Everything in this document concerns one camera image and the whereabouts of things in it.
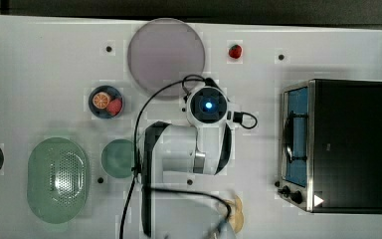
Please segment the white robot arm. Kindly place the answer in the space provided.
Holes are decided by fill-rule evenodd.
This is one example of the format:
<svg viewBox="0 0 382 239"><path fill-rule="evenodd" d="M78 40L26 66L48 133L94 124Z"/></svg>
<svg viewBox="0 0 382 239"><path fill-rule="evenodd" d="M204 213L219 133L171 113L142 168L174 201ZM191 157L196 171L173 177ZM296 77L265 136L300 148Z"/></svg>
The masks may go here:
<svg viewBox="0 0 382 239"><path fill-rule="evenodd" d="M138 141L141 162L141 225L149 239L233 239L226 215L192 200L192 191L173 189L165 172L216 175L233 148L235 106L219 87L191 90L186 125L157 121Z"/></svg>

